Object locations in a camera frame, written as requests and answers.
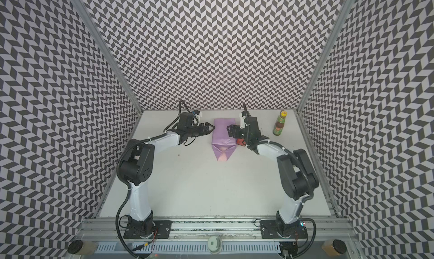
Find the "pink wrapping paper sheet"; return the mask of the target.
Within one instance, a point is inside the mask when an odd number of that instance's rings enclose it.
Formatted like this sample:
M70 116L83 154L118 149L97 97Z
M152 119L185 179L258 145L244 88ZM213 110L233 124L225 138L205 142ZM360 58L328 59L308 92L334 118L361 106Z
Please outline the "pink wrapping paper sheet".
M227 127L235 125L233 118L217 118L214 120L215 129L212 132L211 146L218 161L227 161L236 149L236 139L228 135Z

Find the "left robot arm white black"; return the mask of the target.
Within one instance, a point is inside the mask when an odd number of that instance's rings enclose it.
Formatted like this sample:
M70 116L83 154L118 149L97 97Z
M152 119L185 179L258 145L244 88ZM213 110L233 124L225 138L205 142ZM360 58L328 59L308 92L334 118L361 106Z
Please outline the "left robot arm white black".
M200 114L183 112L156 137L131 139L116 166L116 176L127 186L126 202L131 210L127 216L126 239L146 239L157 233L149 203L148 183L153 172L154 157L169 148L185 143L189 138L211 134L215 126L200 122Z

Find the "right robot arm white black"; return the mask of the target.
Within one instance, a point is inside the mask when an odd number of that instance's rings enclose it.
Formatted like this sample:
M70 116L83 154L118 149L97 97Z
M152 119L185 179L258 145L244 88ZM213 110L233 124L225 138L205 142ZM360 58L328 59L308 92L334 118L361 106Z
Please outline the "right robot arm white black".
M270 158L278 167L280 183L286 194L276 213L275 231L278 237L299 235L304 223L301 212L305 203L314 198L319 187L316 171L304 149L291 150L261 134L256 117L243 117L244 125L228 125L229 137L243 139L246 147L257 155Z

